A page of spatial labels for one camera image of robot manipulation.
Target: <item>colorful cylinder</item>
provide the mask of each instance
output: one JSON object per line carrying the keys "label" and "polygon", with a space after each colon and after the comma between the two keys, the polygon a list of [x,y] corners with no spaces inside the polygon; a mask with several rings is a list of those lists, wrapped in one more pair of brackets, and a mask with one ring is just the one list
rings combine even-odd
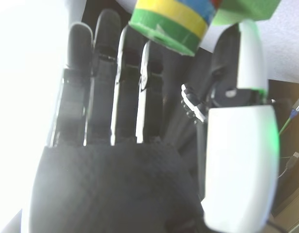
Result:
{"label": "colorful cylinder", "polygon": [[221,0],[138,0],[129,25],[167,48],[194,56]]}

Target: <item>yellow tape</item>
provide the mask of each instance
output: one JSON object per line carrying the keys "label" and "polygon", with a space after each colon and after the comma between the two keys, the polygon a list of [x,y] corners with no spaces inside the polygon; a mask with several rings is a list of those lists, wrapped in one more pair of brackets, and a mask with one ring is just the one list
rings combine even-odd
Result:
{"label": "yellow tape", "polygon": [[163,15],[182,25],[200,39],[208,29],[207,23],[199,14],[176,0],[138,0],[135,8]]}

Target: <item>blue stripe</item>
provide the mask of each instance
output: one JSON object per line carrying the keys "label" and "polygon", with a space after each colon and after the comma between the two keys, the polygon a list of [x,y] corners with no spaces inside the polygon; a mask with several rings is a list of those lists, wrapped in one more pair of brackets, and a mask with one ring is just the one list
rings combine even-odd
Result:
{"label": "blue stripe", "polygon": [[215,14],[216,9],[210,0],[176,0],[198,13],[209,25]]}

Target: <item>textured black palm pad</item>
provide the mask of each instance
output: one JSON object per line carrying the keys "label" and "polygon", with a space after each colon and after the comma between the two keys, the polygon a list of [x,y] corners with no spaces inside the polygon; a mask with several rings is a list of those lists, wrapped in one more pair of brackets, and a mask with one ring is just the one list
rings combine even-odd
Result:
{"label": "textured black palm pad", "polygon": [[46,148],[33,188],[32,233],[167,233],[200,215],[179,154],[160,143]]}

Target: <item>white wire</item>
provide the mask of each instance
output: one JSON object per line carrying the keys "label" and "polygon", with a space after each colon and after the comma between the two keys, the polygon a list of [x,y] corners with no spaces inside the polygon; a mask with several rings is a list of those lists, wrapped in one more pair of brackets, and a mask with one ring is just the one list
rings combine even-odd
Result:
{"label": "white wire", "polygon": [[285,170],[283,171],[283,173],[281,173],[280,176],[278,176],[278,178],[280,178],[281,176],[283,176],[285,174],[285,172],[287,171],[287,169],[285,168]]}

